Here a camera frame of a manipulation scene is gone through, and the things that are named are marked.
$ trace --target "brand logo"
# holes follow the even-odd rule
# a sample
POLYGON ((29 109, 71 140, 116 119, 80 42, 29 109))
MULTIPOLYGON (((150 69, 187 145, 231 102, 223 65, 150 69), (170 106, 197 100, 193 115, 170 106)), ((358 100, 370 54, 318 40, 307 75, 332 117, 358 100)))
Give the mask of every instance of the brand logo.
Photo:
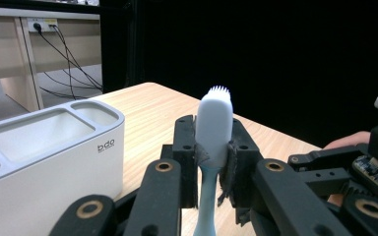
POLYGON ((115 145, 115 140, 110 140, 103 145, 97 146, 97 152, 103 152, 104 150, 111 148, 115 145))

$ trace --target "power outlet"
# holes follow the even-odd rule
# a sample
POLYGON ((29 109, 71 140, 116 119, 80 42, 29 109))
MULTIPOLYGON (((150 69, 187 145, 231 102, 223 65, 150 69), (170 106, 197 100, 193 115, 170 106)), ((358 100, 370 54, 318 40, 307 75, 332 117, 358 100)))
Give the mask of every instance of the power outlet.
POLYGON ((37 32, 34 24, 39 24, 41 26, 41 32, 46 31, 55 31, 54 27, 57 26, 57 19, 54 18, 27 18, 27 23, 29 24, 29 31, 30 32, 37 32))

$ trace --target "wooden tabletop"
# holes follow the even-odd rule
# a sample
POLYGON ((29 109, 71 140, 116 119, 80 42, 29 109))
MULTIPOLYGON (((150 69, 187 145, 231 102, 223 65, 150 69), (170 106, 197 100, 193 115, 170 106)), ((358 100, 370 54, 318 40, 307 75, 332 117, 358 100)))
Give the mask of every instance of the wooden tabletop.
MULTIPOLYGON (((122 193, 115 200, 140 187, 147 166, 160 158, 162 145, 172 144, 174 122, 182 116, 196 115, 200 102, 155 83, 143 83, 92 99, 115 107, 125 116, 124 183, 122 193)), ((243 124, 265 158, 287 161, 292 154, 320 149, 236 114, 234 118, 243 124)), ((201 178, 199 172, 199 194, 201 178)), ((193 235, 197 218, 196 209, 182 210, 181 235, 193 235)), ((250 222, 243 227, 235 224, 235 209, 229 200, 216 207, 216 230, 217 235, 255 235, 250 222)))

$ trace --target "white container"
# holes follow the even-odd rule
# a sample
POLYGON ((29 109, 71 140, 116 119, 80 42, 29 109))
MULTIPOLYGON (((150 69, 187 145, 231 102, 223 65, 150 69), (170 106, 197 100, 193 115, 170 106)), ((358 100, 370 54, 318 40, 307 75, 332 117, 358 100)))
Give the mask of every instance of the white container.
POLYGON ((124 121, 90 99, 0 121, 0 236, 48 235, 77 199, 120 194, 124 121))

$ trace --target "toothbrush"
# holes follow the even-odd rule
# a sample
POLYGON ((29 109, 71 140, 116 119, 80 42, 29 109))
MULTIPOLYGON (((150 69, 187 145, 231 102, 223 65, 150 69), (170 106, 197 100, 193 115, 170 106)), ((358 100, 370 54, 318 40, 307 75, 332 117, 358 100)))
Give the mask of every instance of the toothbrush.
POLYGON ((215 236, 217 177, 226 164, 232 135, 232 104, 225 87, 212 87, 201 99, 195 120, 198 165, 202 172, 201 199, 194 236, 215 236))

